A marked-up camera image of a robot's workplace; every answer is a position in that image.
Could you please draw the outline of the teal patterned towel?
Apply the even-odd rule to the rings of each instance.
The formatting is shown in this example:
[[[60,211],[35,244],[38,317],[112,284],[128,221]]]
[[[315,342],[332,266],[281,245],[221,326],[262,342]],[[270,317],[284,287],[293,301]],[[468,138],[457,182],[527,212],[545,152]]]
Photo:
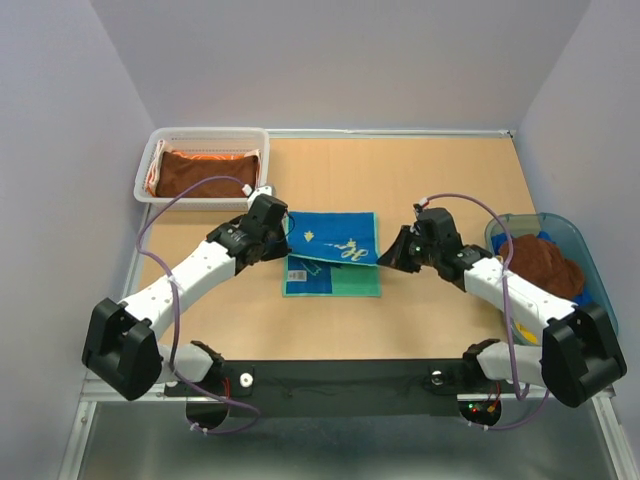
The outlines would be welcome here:
[[[377,217],[373,212],[292,211],[285,297],[379,297]]]

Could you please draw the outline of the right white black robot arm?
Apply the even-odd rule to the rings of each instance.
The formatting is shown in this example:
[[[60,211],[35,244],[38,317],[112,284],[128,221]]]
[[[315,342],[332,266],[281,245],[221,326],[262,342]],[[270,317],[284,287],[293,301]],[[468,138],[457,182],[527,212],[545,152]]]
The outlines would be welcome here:
[[[416,212],[377,261],[405,273],[432,267],[461,291],[525,323],[539,343],[516,345],[488,339],[463,354],[460,378],[472,390],[493,381],[546,388],[568,407],[578,407],[627,373],[607,312],[596,303],[578,306],[511,273],[489,251],[464,244],[444,208]]]

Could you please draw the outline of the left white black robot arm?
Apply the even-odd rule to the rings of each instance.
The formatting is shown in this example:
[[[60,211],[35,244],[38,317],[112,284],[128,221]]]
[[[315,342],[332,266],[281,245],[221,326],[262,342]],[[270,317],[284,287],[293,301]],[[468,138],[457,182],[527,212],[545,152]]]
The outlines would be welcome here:
[[[196,249],[154,283],[120,301],[109,298],[92,313],[83,364],[127,400],[160,383],[189,382],[199,393],[215,392],[223,371],[207,345],[160,344],[180,316],[219,284],[260,261],[288,253],[283,220],[288,207],[267,188],[252,194],[249,210],[211,231]]]

